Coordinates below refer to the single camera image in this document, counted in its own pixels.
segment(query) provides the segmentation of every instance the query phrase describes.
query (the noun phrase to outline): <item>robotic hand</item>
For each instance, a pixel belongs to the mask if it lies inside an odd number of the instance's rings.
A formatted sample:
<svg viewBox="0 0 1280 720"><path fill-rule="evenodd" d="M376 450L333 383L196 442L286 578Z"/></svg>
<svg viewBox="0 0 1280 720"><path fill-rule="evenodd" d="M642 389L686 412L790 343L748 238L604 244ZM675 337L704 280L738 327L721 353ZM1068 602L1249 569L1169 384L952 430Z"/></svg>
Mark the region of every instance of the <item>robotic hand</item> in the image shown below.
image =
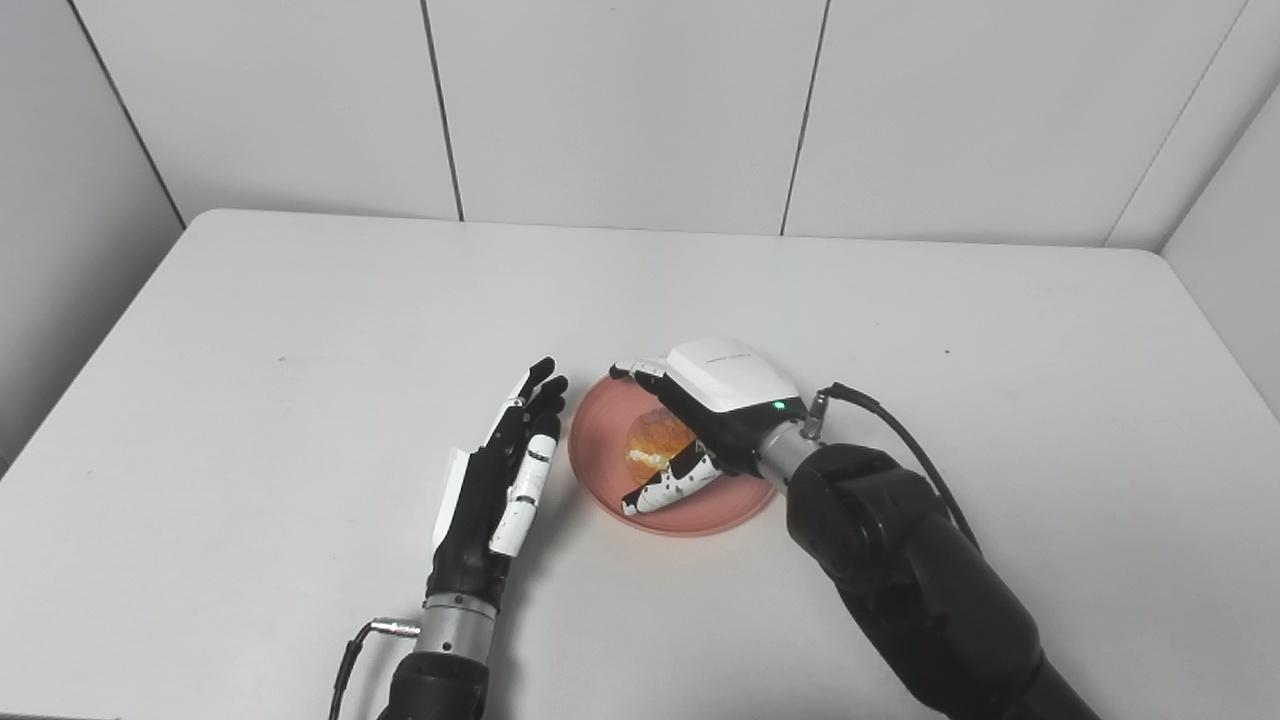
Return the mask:
<svg viewBox="0 0 1280 720"><path fill-rule="evenodd" d="M634 378L698 436L623 501L628 512L721 471L767 478L787 495L791 537L916 700L955 720L1097 720L1044 659L1034 620L983 560L923 448L873 398L835 383L806 409L795 384L735 341L685 343L611 375ZM823 442L832 397L888 423L933 487L883 451Z"/></svg>
<svg viewBox="0 0 1280 720"><path fill-rule="evenodd" d="M507 573L534 521L559 441L568 380L550 378L554 369L550 357L530 368L503 402L488 442L470 455L456 451L433 537L421 623L379 618L347 643L330 720L338 717L369 632L417 638L396 667L379 720L474 720L484 714L485 662Z"/></svg>

